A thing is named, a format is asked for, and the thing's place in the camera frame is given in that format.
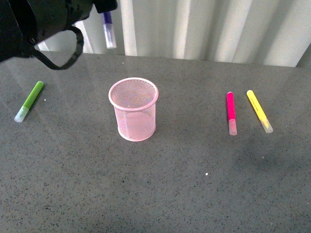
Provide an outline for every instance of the gray countertop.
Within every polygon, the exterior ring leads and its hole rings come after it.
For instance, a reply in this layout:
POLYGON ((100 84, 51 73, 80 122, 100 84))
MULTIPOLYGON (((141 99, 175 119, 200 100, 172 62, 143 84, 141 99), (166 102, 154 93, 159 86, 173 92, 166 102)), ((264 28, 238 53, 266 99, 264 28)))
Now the gray countertop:
POLYGON ((1 232, 309 233, 310 93, 303 68, 94 54, 65 71, 36 59, 1 63, 1 232), (156 131, 143 142, 119 135, 108 99, 126 77, 159 89, 156 131), (39 80, 43 91, 14 122, 39 80))

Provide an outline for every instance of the pink marker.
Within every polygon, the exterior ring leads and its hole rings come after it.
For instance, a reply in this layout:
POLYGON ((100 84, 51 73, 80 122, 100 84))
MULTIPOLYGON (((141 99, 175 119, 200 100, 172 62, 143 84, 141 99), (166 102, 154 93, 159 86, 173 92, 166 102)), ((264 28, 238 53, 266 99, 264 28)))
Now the pink marker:
POLYGON ((227 107, 228 107, 228 122, 229 122, 229 134, 237 135, 237 123, 235 121, 235 109, 234 109, 234 96, 232 92, 227 94, 227 107))

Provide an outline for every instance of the pink mesh pen holder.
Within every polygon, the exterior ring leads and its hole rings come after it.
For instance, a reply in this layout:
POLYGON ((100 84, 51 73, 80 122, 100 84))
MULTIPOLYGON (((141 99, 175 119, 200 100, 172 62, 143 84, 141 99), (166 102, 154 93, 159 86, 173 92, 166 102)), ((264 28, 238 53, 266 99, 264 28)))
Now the pink mesh pen holder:
POLYGON ((159 91, 152 82, 127 78, 109 90, 115 108, 119 134, 129 141, 143 141, 156 130, 156 100, 159 91))

